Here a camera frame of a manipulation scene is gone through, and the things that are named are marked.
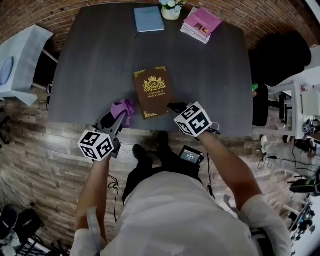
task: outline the small screen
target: small screen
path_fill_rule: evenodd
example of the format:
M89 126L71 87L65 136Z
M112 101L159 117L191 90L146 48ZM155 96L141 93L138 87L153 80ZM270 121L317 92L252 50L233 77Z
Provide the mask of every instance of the small screen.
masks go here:
M200 155L193 153L189 150L184 150L180 156L181 159L187 160L191 163L196 164L199 160Z

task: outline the pink book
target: pink book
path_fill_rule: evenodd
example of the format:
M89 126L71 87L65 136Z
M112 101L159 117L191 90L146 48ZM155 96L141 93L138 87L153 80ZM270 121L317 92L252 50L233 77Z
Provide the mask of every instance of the pink book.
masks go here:
M221 20L205 8L200 8L185 20L183 25L195 32L199 37L206 38L219 26Z

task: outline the book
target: book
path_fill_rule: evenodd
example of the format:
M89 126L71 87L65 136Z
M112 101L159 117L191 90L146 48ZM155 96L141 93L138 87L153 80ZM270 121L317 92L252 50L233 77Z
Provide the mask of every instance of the book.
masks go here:
M189 15L183 25L196 33L203 40L220 25L222 21L214 16L210 11L201 7Z
M193 7L192 10L190 11L188 17L193 14L195 11L197 11L198 9ZM193 37L194 39L199 40L200 42L207 44L209 42L209 39L211 37L211 34L204 40L202 39L200 36L198 36L195 32L193 32L192 30L190 30L189 28L187 28L185 25L182 25L182 28L180 29L180 32L187 34L190 37Z
M157 6L134 8L136 30L140 32L165 30L159 8Z
M144 69L133 73L143 119L164 115L168 104L174 100L174 93L165 66Z

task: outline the wooden floor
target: wooden floor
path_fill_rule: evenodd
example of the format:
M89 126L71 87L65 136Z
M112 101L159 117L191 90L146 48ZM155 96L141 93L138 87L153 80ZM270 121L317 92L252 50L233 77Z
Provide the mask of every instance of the wooden floor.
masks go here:
M28 107L17 99L7 99L0 103L11 117L9 122L10 145L0 149L0 191L1 209L5 204L15 204L22 211L35 203L34 210L40 215L44 227L38 235L50 245L61 240L72 245L75 234L75 213L79 193L86 182L91 160L84 158L77 142L86 128L84 125L50 123L46 110L47 95L45 91L33 88L38 101ZM147 149L155 149L155 134L150 130L124 129L119 136L121 150L118 158L110 162L110 174L119 180L119 197L116 202L116 214L122 211L122 194L126 179L137 161L132 155L132 147L138 143ZM269 169L267 164L258 169L262 154L259 151L259 137L223 137L224 145L240 156L253 170L262 191L266 194L272 207L284 217L282 204L292 205L287 181L290 174ZM170 134L170 145L179 152L183 145L205 152L193 138L182 133ZM222 207L224 194L231 195L221 177L211 163L213 176L213 193ZM201 164L200 178L205 187L208 185L208 166L205 159ZM105 225L107 240L114 237L115 220L113 217L115 191L108 191Z

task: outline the brown book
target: brown book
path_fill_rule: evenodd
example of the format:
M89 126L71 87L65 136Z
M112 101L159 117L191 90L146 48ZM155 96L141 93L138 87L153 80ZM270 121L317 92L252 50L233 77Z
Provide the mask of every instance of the brown book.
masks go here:
M173 102L174 93L165 66L134 72L133 79L143 119L168 112L167 105Z

